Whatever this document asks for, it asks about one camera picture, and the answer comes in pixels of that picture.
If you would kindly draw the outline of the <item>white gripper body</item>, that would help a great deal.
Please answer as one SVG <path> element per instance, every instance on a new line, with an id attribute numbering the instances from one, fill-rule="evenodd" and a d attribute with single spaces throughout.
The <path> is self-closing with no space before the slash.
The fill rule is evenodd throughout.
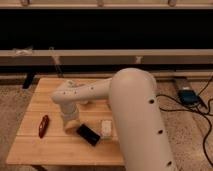
<path id="1" fill-rule="evenodd" d="M 60 106 L 63 129 L 66 134 L 73 133 L 79 126 L 79 110 L 75 103 L 67 103 Z"/>

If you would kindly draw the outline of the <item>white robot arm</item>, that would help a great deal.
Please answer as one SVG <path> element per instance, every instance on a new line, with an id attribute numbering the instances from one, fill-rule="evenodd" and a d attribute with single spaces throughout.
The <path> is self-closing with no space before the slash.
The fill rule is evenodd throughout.
<path id="1" fill-rule="evenodd" d="M 107 99 L 126 171 L 178 171 L 156 99 L 156 80 L 147 71 L 126 68 L 113 77 L 82 86 L 62 83 L 51 95 L 62 118 L 79 117 L 75 103 Z"/>

